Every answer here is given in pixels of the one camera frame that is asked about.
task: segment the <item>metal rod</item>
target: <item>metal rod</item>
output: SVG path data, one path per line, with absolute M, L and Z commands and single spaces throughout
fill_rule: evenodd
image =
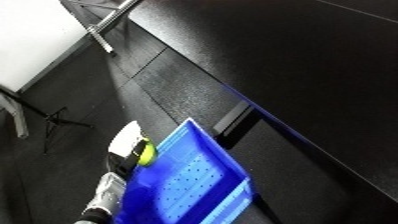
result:
M 0 94 L 0 106 L 3 106 L 14 117 L 15 129 L 17 131 L 18 138 L 28 137 L 29 130 L 26 125 L 21 104 Z
M 137 5 L 141 0 L 126 0 L 122 4 L 119 5 L 117 10 L 109 13 L 101 22 L 97 24 L 96 31 L 100 33 L 103 29 L 105 29 L 109 24 L 117 20 L 120 16 L 128 12 L 133 6 Z
M 87 31 L 94 37 L 95 40 L 97 40 L 97 42 L 108 54 L 112 54 L 114 52 L 113 47 L 98 32 L 95 31 L 95 27 L 95 25 L 92 25 L 87 28 Z
M 64 120 L 61 118 L 56 118 L 55 120 L 56 120 L 56 122 L 58 122 L 58 124 L 72 124 L 72 125 L 78 125 L 78 126 L 83 126 L 83 127 L 87 127 L 87 128 L 93 128 L 93 125 L 85 124 L 85 123 L 81 123 L 81 122 L 69 121 L 69 120 Z
M 81 1 L 75 1 L 75 0 L 68 0 L 71 3 L 78 4 L 78 5 L 83 5 L 83 6 L 92 6 L 92 7 L 97 7 L 97 8 L 103 8 L 103 9 L 118 9 L 117 7 L 112 7 L 112 6 L 105 6 L 105 5 L 100 5 L 100 4 L 95 4 L 95 3 L 86 3 L 86 2 L 81 2 Z

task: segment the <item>black surface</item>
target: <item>black surface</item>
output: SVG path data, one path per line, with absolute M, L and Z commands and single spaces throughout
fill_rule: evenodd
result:
M 178 123 L 192 117 L 208 131 L 239 102 L 171 49 L 161 53 L 134 80 Z
M 398 24 L 312 0 L 147 0 L 130 18 L 398 198 Z
M 265 122 L 229 152 L 251 174 L 256 190 L 282 223 L 398 222 L 398 204 L 323 163 Z
M 395 0 L 328 0 L 326 2 L 369 13 L 381 19 L 395 20 L 398 23 L 398 2 Z
M 159 40 L 127 19 L 107 33 L 105 38 L 117 52 L 115 63 L 130 78 L 166 48 Z
M 95 123 L 95 130 L 108 136 L 105 139 L 108 144 L 127 122 L 133 120 L 140 123 L 155 144 L 159 144 L 177 127 L 174 120 L 134 80 L 130 80 L 100 107 L 101 111 L 88 116 L 86 121 Z
M 264 215 L 263 211 L 261 211 L 258 207 L 253 204 L 250 204 L 245 211 L 242 212 L 234 221 L 234 224 L 274 224 L 269 218 Z

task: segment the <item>perforated bin bottom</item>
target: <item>perforated bin bottom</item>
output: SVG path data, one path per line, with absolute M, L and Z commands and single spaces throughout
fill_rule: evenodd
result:
M 252 200 L 246 172 L 191 119 L 138 167 L 116 223 L 230 223 Z

